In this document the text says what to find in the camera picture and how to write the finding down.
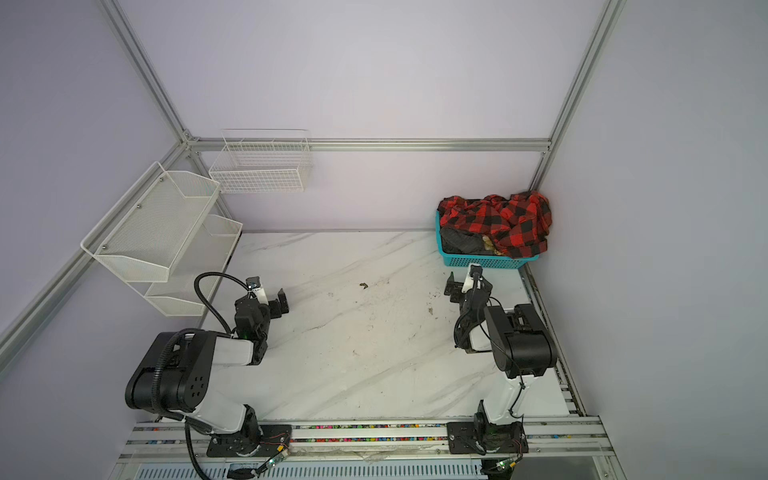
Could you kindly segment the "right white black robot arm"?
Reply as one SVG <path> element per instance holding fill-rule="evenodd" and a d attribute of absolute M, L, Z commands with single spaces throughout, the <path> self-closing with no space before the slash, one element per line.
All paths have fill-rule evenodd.
<path fill-rule="evenodd" d="M 447 424 L 452 454 L 526 453 L 521 407 L 533 383 L 558 361 L 554 341 L 535 307 L 524 303 L 508 310 L 492 298 L 492 290 L 477 264 L 468 267 L 463 281 L 450 275 L 445 284 L 444 295 L 459 306 L 454 346 L 467 354 L 478 354 L 471 334 L 480 330 L 490 344 L 486 351 L 505 377 L 495 393 L 479 401 L 471 421 Z"/>

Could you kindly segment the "red black plaid shirt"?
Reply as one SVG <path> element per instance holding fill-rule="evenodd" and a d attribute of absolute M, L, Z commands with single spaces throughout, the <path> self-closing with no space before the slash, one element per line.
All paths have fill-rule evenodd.
<path fill-rule="evenodd" d="M 486 255 L 530 258 L 548 249 L 552 212 L 548 199 L 536 191 L 508 198 L 500 195 L 482 199 L 447 197 L 438 204 L 437 212 L 441 228 L 482 235 Z"/>

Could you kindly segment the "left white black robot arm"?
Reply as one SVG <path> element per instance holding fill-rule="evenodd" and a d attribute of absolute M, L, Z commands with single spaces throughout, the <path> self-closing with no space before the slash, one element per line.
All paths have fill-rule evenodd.
<path fill-rule="evenodd" d="M 234 326 L 202 292 L 202 281 L 213 277 L 245 290 L 234 302 Z M 288 297 L 279 290 L 270 299 L 258 276 L 241 280 L 213 271 L 197 275 L 193 290 L 223 330 L 185 328 L 158 334 L 128 381 L 124 400 L 132 410 L 180 421 L 188 430 L 208 435 L 213 445 L 246 456 L 260 448 L 266 436 L 254 408 L 216 390 L 212 374 L 262 362 L 271 322 L 290 312 Z"/>

